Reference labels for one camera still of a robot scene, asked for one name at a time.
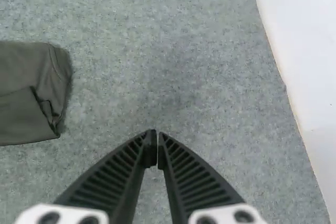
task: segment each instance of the carpet floor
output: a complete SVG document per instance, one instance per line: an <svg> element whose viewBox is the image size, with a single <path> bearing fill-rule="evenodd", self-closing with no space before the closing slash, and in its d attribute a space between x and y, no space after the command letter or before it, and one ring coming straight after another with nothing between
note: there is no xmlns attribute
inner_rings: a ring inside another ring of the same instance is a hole
<svg viewBox="0 0 336 224"><path fill-rule="evenodd" d="M269 223L328 223L255 0L0 0L0 39L71 54L61 138L0 148L1 223L52 202L130 137L166 132ZM147 171L134 223L171 223Z"/></svg>

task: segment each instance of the olive green fabric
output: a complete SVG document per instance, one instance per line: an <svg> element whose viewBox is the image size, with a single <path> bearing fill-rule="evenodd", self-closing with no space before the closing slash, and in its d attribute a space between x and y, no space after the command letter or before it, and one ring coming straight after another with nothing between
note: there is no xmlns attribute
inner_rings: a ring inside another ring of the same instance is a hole
<svg viewBox="0 0 336 224"><path fill-rule="evenodd" d="M0 41L0 145L58 138L70 79L64 49Z"/></svg>

